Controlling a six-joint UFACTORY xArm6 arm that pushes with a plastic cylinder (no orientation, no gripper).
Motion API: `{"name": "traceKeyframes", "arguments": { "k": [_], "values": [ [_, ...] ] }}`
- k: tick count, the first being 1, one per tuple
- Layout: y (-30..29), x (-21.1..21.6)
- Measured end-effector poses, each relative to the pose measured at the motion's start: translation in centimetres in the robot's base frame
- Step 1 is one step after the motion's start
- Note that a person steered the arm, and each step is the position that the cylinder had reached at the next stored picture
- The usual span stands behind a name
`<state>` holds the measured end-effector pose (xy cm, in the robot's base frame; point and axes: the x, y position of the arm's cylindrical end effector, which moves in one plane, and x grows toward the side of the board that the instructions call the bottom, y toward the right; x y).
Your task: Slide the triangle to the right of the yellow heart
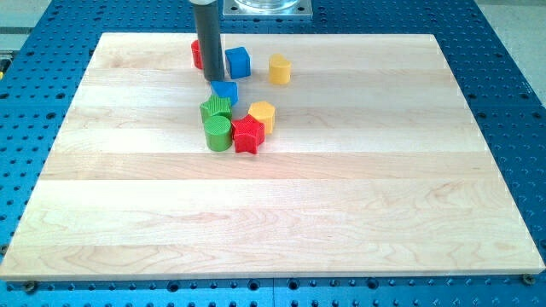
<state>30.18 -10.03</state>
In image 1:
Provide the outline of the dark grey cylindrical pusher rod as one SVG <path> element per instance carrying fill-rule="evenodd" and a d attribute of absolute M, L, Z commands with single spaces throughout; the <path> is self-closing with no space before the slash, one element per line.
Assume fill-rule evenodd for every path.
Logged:
<path fill-rule="evenodd" d="M 200 44 L 204 77 L 208 81 L 224 80 L 224 60 L 217 0 L 190 0 Z"/>

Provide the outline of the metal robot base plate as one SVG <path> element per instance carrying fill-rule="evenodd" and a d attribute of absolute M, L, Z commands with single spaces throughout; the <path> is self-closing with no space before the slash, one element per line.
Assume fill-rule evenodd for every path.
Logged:
<path fill-rule="evenodd" d="M 225 20 L 308 20 L 313 16 L 311 0 L 223 0 Z"/>

